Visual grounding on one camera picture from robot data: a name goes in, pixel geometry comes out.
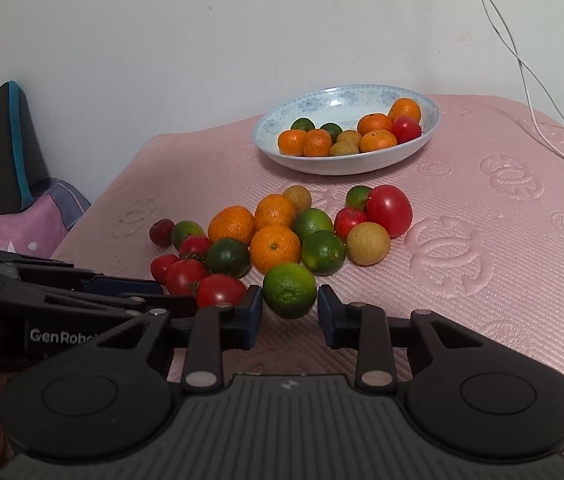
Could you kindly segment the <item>green lime front pile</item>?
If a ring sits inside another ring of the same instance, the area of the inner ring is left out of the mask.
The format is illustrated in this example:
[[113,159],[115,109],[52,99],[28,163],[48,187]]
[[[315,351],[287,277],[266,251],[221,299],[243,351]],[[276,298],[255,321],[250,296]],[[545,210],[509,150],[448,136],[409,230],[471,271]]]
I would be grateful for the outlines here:
[[302,318],[316,301],[316,279],[299,263],[281,263],[266,273],[262,282],[262,296],[265,304],[279,318]]

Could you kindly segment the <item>green lime pile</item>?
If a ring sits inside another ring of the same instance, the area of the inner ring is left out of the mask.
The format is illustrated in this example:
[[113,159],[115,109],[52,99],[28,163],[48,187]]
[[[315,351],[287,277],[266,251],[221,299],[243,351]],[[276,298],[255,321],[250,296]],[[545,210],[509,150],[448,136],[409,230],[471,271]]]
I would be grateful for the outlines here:
[[177,250],[180,249],[182,243],[189,236],[204,236],[205,232],[202,227],[194,221],[182,220],[177,222],[171,230],[171,245]]
[[262,282],[262,296],[265,304],[279,318],[302,318],[316,301],[316,279],[299,263],[281,263],[266,273]]

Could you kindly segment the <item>orange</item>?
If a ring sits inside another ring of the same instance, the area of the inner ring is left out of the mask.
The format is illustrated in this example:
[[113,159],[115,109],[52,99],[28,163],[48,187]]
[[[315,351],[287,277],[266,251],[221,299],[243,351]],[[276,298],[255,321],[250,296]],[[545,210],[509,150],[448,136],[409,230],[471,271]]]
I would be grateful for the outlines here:
[[410,117],[419,122],[422,117],[421,107],[418,102],[408,98],[396,99],[390,107],[388,118],[394,122],[398,117]]

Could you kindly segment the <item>small red tomato front left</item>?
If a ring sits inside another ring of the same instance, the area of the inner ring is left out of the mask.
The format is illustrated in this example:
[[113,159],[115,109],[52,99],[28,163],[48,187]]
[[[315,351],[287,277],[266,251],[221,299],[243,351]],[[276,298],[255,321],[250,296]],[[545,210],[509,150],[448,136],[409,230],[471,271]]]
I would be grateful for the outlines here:
[[150,264],[150,271],[154,280],[161,285],[165,285],[169,269],[178,261],[179,258],[174,254],[165,254],[155,258]]

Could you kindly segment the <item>pink purple checked bedding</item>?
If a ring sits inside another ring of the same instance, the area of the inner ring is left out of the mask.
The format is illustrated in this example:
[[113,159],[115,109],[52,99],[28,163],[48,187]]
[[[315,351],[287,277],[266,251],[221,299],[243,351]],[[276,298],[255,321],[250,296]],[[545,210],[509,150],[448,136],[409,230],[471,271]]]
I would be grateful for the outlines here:
[[90,202],[61,179],[42,182],[35,203],[18,214],[0,214],[0,250],[50,258]]

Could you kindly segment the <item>small red tomato middle left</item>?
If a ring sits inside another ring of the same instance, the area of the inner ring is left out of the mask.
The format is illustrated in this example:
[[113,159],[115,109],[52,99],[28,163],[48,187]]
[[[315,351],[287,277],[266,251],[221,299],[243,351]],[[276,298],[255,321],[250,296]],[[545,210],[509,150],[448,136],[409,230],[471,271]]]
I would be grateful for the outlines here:
[[181,243],[178,254],[181,259],[197,258],[205,261],[212,241],[204,235],[189,235]]

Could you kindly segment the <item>dark red small fruit left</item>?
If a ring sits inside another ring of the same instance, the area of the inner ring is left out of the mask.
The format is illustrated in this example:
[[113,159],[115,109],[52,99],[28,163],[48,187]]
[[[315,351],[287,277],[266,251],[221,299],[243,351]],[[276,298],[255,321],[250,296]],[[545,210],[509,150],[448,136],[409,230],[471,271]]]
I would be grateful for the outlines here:
[[175,222],[170,219],[160,219],[156,221],[148,231],[151,242],[161,248],[167,248],[171,245],[171,233],[174,229]]

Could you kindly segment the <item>green lime left pile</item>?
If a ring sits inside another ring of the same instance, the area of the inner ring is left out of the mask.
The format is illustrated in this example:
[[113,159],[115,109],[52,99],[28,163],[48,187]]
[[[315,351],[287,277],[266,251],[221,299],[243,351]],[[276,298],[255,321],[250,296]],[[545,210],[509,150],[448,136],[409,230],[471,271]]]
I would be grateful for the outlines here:
[[204,236],[205,232],[202,227],[194,221],[182,220],[177,222],[171,230],[171,245],[177,250],[180,249],[182,243],[189,236]]

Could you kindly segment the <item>dark green lime centre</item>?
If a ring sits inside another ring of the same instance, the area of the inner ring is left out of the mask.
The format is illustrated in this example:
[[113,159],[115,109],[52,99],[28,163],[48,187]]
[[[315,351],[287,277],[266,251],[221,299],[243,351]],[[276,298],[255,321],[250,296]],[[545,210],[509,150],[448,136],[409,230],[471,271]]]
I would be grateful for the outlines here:
[[210,246],[206,266],[212,273],[242,278],[250,272],[252,266],[250,251],[240,240],[233,237],[220,238]]

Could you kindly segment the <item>orange tangerine pile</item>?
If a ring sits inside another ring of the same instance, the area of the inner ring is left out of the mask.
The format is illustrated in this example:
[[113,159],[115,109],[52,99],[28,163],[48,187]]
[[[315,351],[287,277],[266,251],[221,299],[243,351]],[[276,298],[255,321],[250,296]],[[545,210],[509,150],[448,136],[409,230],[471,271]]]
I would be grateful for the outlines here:
[[250,258],[256,270],[262,274],[282,263],[298,263],[300,240],[285,226],[265,226],[250,241]]
[[224,208],[208,226],[208,237],[212,242],[231,237],[246,246],[250,244],[256,231],[253,214],[243,206],[235,205]]
[[296,217],[293,203],[281,194],[264,197],[255,210],[255,226],[259,231],[265,226],[285,226],[289,228]]

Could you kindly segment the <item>black blue chair back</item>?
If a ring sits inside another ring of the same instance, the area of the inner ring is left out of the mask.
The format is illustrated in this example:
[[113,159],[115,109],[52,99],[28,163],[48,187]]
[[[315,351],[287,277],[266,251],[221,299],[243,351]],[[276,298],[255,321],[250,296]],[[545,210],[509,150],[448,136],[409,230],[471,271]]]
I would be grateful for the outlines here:
[[0,86],[0,214],[26,210],[49,182],[25,93],[7,81]]

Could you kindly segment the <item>tan longan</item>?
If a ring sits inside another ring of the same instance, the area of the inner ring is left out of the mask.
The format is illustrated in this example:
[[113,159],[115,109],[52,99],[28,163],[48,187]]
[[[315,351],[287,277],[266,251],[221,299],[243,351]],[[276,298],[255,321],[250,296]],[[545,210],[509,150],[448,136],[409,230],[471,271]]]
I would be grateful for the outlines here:
[[293,204],[296,214],[300,214],[311,207],[311,194],[303,185],[291,185],[282,195]]
[[346,238],[348,259],[357,266],[374,266],[388,254],[389,235],[375,222],[362,222],[354,226]]

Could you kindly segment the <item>large red tomato right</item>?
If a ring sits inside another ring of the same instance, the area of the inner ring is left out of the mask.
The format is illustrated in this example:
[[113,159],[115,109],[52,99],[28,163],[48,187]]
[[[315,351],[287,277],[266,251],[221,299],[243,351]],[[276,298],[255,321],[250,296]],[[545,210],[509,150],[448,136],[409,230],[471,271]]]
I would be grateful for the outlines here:
[[388,184],[372,188],[366,200],[366,213],[372,222],[386,229],[390,238],[407,232],[413,219],[407,195],[400,188]]

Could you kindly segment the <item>small green lime top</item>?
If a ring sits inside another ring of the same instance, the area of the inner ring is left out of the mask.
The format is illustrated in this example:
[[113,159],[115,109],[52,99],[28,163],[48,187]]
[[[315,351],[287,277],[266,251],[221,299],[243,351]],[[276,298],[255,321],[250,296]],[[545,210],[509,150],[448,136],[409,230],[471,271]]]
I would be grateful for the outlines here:
[[346,195],[346,206],[358,210],[365,210],[367,198],[371,193],[372,188],[367,185],[355,185]]

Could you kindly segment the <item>blue floral white bowl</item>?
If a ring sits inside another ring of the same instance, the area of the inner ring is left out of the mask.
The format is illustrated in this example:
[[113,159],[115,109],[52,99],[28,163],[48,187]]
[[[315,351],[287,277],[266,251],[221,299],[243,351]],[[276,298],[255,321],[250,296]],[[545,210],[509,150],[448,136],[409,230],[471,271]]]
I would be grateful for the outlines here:
[[[413,140],[399,140],[379,151],[318,157],[285,154],[280,149],[280,135],[292,127],[337,126],[343,132],[355,132],[364,116],[387,114],[401,98],[420,108],[421,134]],[[438,106],[413,90],[386,84],[348,84],[311,92],[273,108],[259,119],[252,139],[262,154],[286,168],[317,176],[353,176],[388,168],[416,154],[431,140],[440,118]]]

